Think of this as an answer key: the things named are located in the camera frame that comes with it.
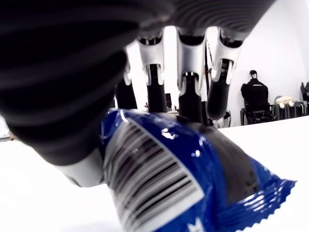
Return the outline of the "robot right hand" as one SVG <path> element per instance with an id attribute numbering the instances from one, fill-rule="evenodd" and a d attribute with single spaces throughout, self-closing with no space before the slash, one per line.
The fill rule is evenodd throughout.
<path id="1" fill-rule="evenodd" d="M 99 125 L 125 47 L 166 26 L 246 37 L 271 0 L 3 0 L 0 113 L 10 131 L 79 187 L 104 182 Z"/>

